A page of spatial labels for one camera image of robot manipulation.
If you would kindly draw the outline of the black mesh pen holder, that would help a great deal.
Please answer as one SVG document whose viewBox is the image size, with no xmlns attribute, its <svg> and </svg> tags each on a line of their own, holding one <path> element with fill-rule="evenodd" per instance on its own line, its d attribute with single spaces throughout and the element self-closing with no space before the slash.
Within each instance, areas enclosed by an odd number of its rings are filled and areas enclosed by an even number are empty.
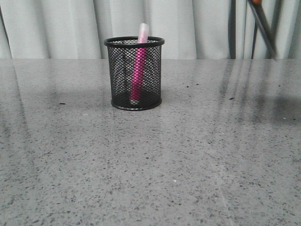
<svg viewBox="0 0 301 226">
<path fill-rule="evenodd" d="M 161 98 L 161 50 L 165 40 L 148 37 L 138 43 L 136 36 L 104 41 L 108 50 L 112 106 L 128 111 L 155 108 Z"/>
</svg>

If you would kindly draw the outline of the grey curtain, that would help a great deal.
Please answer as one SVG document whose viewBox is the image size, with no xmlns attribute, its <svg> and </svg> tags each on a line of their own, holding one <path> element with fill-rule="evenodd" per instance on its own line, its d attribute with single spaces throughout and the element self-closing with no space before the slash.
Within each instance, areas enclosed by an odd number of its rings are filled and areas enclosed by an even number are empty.
<svg viewBox="0 0 301 226">
<path fill-rule="evenodd" d="M 98 59 L 141 23 L 165 59 L 269 58 L 245 0 L 3 0 L 1 58 Z"/>
</svg>

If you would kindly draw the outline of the pink highlighter pen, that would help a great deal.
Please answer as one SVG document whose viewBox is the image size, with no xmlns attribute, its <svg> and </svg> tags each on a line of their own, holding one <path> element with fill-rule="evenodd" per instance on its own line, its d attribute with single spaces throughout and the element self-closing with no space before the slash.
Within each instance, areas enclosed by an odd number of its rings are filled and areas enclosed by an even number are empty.
<svg viewBox="0 0 301 226">
<path fill-rule="evenodd" d="M 145 23 L 140 24 L 138 44 L 145 44 L 148 42 L 149 26 Z M 135 54 L 135 64 L 132 76 L 132 88 L 130 93 L 130 104 L 138 105 L 141 98 L 141 91 L 143 85 L 143 72 L 146 60 L 146 48 L 138 48 Z"/>
</svg>

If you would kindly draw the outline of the grey orange scissors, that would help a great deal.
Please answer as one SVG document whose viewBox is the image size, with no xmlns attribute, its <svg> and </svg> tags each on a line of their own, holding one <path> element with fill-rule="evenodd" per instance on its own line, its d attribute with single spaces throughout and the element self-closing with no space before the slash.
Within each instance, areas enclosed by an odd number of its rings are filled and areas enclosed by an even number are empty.
<svg viewBox="0 0 301 226">
<path fill-rule="evenodd" d="M 248 0 L 247 2 L 250 5 L 250 8 L 251 8 L 252 13 L 255 18 L 255 22 L 262 34 L 263 40 L 266 44 L 266 47 L 270 54 L 270 57 L 272 59 L 276 59 L 277 48 L 276 48 L 276 43 L 275 43 L 275 37 L 273 36 L 271 28 L 266 19 L 266 15 L 265 15 L 263 7 L 262 7 L 262 1 L 261 0 Z"/>
</svg>

